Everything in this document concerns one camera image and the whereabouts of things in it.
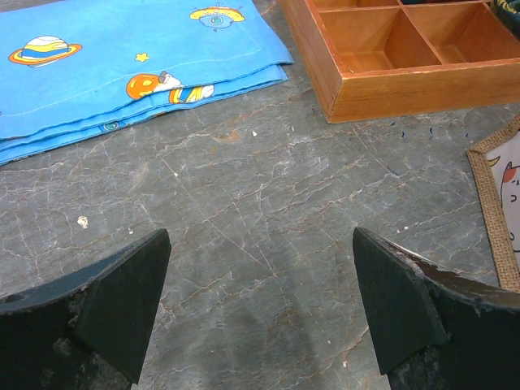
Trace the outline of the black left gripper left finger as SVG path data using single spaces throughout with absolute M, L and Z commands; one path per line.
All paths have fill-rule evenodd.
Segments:
M 129 389 L 171 254 L 158 229 L 78 271 L 1 299 L 3 389 Z

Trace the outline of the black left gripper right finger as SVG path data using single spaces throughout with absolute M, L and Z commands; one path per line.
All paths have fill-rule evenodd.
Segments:
M 357 227 L 357 280 L 393 389 L 517 389 L 519 295 L 446 271 Z

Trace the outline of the burlap canvas tote bag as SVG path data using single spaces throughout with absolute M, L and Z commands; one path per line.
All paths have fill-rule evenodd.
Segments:
M 519 291 L 519 117 L 466 151 L 499 285 Z

